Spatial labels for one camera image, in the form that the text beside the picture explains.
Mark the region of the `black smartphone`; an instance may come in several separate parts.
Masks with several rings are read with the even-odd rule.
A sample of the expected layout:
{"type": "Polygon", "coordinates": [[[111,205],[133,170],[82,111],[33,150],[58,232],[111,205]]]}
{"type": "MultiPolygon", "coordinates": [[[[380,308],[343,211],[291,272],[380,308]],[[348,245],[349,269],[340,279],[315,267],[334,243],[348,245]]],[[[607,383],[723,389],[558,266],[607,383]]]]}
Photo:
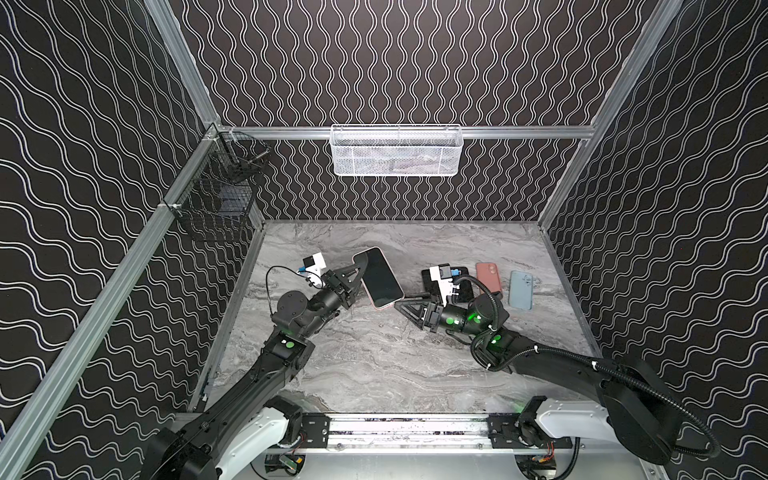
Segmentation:
{"type": "MultiPolygon", "coordinates": [[[[466,276],[469,274],[469,270],[466,267],[452,267],[452,278],[466,276]]],[[[473,292],[473,284],[468,280],[461,280],[453,285],[452,302],[453,303],[469,303],[475,297],[473,292]]]]}

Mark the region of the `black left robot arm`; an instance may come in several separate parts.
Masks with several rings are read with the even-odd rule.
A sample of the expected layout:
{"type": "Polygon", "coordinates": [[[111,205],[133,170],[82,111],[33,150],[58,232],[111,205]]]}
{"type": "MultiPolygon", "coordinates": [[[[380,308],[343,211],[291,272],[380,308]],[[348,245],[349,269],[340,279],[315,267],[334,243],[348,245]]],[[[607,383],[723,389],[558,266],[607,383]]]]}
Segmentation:
{"type": "Polygon", "coordinates": [[[233,479],[270,447],[297,445],[301,410],[278,393],[307,364],[315,348],[311,337],[355,303],[366,267],[361,260],[327,270],[313,297],[284,293],[253,366],[212,407],[177,431],[164,428],[153,436],[141,478],[233,479]]]}

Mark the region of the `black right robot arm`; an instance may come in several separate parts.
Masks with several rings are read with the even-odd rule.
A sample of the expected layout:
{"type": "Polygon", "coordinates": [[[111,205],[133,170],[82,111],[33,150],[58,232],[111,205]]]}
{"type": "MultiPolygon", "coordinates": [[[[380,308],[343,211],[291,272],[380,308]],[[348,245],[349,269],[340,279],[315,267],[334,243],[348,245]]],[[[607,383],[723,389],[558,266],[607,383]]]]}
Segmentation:
{"type": "Polygon", "coordinates": [[[483,294],[465,307],[410,297],[397,301],[395,308],[422,330],[468,339],[473,359],[486,371],[544,380],[597,407],[595,417],[583,420],[540,397],[522,414],[527,432],[551,439],[603,437],[657,465],[669,463],[676,454],[710,459],[721,451],[712,430],[675,398],[647,363],[590,357],[536,342],[505,327],[509,314],[494,294],[483,294]]]}

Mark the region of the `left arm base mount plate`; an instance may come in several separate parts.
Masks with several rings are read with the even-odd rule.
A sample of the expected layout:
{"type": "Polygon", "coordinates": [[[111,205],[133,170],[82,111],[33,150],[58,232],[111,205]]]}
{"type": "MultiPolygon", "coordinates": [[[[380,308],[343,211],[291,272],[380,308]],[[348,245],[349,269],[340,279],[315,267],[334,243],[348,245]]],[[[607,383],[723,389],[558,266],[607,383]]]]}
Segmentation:
{"type": "Polygon", "coordinates": [[[280,412],[265,411],[244,430],[245,445],[260,453],[270,447],[325,448],[328,444],[331,419],[324,414],[302,414],[300,420],[289,420],[280,412]]]}

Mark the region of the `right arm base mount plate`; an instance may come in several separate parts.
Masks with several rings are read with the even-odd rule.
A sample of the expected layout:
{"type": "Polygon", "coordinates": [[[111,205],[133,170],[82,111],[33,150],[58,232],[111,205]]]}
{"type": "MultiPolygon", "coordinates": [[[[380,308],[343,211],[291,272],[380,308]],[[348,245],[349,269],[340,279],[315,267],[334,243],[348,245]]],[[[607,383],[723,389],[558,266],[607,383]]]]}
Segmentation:
{"type": "Polygon", "coordinates": [[[567,437],[552,438],[533,420],[520,419],[519,414],[494,414],[487,417],[488,438],[493,449],[571,449],[567,437]]]}

